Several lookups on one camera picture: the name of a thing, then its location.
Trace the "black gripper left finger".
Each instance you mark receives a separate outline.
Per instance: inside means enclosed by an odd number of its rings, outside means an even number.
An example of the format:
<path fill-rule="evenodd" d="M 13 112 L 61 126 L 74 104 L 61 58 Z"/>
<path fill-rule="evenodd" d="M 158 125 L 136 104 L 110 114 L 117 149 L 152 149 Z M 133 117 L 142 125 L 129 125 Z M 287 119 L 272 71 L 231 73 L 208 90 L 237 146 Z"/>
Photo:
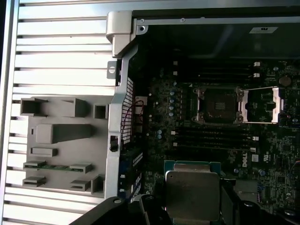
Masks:
<path fill-rule="evenodd" d="M 133 202 L 110 197 L 72 222 L 74 225 L 167 225 L 169 215 L 153 195 Z"/>

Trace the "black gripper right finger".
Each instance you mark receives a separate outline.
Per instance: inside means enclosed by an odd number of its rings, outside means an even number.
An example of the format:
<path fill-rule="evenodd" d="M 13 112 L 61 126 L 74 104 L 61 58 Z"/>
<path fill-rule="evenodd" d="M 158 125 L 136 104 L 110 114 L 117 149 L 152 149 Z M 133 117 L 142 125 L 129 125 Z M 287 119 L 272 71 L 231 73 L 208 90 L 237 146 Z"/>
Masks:
<path fill-rule="evenodd" d="M 220 225 L 298 225 L 300 212 L 279 208 L 270 213 L 258 203 L 257 180 L 220 179 Z"/>

